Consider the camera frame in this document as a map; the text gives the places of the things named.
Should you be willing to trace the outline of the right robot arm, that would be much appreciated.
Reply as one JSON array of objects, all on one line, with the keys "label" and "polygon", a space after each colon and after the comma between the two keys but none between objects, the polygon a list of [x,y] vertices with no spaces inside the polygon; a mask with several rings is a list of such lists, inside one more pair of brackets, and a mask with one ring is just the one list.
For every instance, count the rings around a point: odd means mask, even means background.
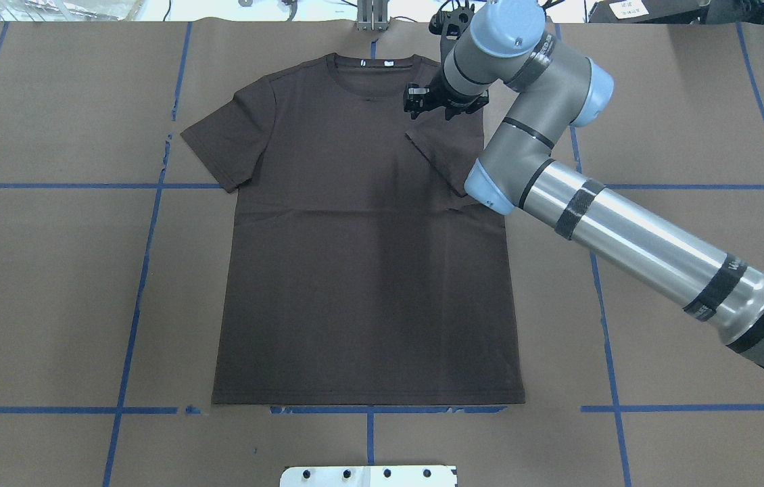
[{"label": "right robot arm", "polygon": [[466,194],[503,216],[534,216],[708,323],[764,369],[764,272],[552,157],[568,127],[601,114],[615,83],[546,30],[537,1],[487,2],[441,55],[429,85],[404,90],[412,119],[437,108],[447,119],[475,113],[496,81],[517,95],[469,171]]}]

